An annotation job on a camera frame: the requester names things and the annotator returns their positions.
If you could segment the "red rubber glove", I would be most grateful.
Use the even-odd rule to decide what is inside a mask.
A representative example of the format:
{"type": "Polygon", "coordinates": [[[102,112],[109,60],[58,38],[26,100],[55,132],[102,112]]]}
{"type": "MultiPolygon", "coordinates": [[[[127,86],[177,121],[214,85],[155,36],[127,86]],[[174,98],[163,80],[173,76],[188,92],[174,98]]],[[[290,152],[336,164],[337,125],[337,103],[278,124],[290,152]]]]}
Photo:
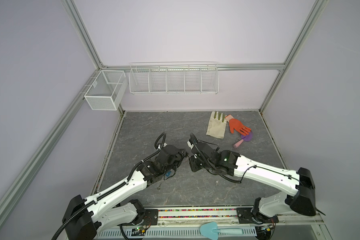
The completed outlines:
{"type": "Polygon", "coordinates": [[[250,128],[244,126],[241,121],[235,119],[232,115],[226,116],[225,120],[229,123],[229,129],[231,134],[236,131],[243,136],[247,136],[252,131],[250,128]]]}

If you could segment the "beige fabric glove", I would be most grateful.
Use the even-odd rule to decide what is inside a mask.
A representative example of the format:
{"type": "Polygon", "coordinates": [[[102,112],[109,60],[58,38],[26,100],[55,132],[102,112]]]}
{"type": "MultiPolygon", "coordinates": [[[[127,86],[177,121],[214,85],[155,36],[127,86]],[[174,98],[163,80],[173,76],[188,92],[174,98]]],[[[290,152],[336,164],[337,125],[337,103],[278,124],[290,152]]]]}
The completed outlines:
{"type": "Polygon", "coordinates": [[[211,112],[206,135],[217,139],[223,139],[227,124],[226,116],[227,115],[222,112],[211,112]]]}

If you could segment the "teal garden trowel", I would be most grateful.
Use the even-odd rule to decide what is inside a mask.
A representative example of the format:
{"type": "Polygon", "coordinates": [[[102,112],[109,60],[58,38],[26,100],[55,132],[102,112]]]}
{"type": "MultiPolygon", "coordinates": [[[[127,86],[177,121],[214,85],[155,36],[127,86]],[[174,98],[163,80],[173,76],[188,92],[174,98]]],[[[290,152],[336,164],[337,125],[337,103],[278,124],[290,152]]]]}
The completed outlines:
{"type": "Polygon", "coordinates": [[[211,222],[204,224],[200,227],[200,233],[202,236],[210,240],[218,240],[219,235],[235,235],[243,236],[244,232],[240,228],[228,228],[228,229],[219,229],[216,222],[211,222]]]}

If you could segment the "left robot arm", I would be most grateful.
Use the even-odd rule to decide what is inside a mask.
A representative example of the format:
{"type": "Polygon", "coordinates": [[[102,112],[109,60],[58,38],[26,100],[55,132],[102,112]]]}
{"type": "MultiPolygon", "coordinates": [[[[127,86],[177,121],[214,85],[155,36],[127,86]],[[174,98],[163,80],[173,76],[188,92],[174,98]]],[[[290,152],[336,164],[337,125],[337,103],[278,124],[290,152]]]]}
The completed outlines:
{"type": "Polygon", "coordinates": [[[186,158],[187,152],[165,143],[166,133],[155,141],[156,151],[139,161],[127,177],[111,187],[86,198],[73,197],[65,211],[62,225],[53,235],[56,240],[65,232],[69,240],[93,240],[103,230],[125,223],[138,224],[144,220],[145,208],[139,200],[121,202],[150,185],[167,179],[186,158]]]}

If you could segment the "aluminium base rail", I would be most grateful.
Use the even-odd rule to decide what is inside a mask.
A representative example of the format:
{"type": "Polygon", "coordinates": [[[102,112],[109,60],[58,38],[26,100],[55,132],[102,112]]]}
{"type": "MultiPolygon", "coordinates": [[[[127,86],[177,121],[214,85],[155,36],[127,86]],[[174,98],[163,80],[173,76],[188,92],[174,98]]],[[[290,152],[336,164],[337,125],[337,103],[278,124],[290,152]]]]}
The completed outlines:
{"type": "MultiPolygon", "coordinates": [[[[230,227],[246,225],[244,217],[250,217],[252,206],[203,206],[203,207],[145,207],[144,225],[152,222],[154,227],[197,227],[216,222],[230,227]]],[[[283,225],[324,225],[319,214],[307,217],[292,212],[277,215],[277,226],[283,225]]]]}

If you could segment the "white mesh box basket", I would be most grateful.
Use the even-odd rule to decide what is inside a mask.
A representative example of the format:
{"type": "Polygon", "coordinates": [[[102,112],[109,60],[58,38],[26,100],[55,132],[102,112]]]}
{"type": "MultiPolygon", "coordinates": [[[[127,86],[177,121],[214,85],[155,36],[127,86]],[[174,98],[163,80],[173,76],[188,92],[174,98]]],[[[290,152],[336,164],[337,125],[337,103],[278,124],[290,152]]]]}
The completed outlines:
{"type": "Polygon", "coordinates": [[[92,110],[117,111],[127,86],[124,71],[100,70],[84,97],[92,110]]]}

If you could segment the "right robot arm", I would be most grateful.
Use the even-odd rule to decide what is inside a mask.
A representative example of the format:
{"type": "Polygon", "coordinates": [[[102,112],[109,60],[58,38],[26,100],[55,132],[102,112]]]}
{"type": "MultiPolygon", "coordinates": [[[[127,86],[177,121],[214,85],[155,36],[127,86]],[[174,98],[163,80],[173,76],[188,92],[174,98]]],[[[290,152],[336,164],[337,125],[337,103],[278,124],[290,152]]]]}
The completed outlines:
{"type": "Polygon", "coordinates": [[[236,152],[219,152],[198,140],[188,140],[188,146],[192,152],[190,166],[193,172],[205,169],[231,183],[240,184],[247,178],[280,190],[270,197],[257,198],[253,207],[241,217],[246,223],[276,223],[279,214],[295,212],[312,217],[319,212],[316,207],[316,186],[310,170],[272,167],[236,152]]]}

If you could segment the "purple pink brush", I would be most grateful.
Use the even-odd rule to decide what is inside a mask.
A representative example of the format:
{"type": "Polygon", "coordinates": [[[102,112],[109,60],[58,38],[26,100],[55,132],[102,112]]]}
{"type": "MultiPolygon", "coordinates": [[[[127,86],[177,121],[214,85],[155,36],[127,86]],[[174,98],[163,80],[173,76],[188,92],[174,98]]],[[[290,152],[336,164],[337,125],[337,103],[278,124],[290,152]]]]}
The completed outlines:
{"type": "Polygon", "coordinates": [[[243,142],[249,142],[252,140],[252,138],[253,138],[253,132],[249,132],[246,136],[241,135],[241,139],[238,142],[236,142],[233,145],[233,147],[237,149],[243,142]]]}

